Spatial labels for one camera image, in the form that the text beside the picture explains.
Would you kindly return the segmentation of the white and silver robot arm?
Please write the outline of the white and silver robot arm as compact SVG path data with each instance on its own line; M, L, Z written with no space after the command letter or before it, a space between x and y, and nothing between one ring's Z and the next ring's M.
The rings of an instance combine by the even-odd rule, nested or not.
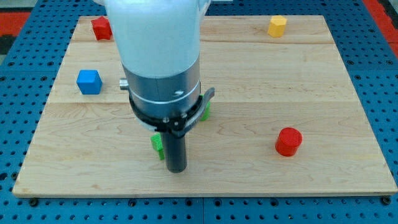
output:
M134 114L151 129L200 100L200 26L210 1L103 0Z

